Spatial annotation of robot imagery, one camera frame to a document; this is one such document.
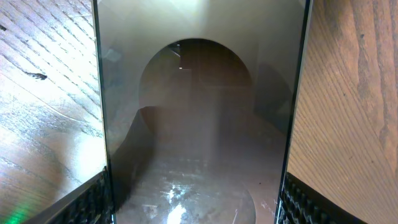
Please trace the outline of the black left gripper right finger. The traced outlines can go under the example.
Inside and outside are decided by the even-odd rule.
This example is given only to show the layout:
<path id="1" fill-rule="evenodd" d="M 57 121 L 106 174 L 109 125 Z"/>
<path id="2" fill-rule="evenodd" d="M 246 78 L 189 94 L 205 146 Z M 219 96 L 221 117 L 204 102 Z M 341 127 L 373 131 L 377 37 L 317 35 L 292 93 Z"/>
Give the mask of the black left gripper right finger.
<path id="1" fill-rule="evenodd" d="M 365 224 L 289 172 L 277 208 L 276 224 Z"/>

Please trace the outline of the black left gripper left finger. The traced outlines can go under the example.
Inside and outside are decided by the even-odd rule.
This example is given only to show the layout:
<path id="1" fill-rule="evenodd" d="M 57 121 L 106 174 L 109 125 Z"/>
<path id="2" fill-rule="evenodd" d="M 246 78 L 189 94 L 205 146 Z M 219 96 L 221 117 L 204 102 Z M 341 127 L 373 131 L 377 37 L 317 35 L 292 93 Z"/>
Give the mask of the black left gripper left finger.
<path id="1" fill-rule="evenodd" d="M 25 224 L 113 224 L 114 203 L 109 172 L 104 168 L 90 180 Z"/>

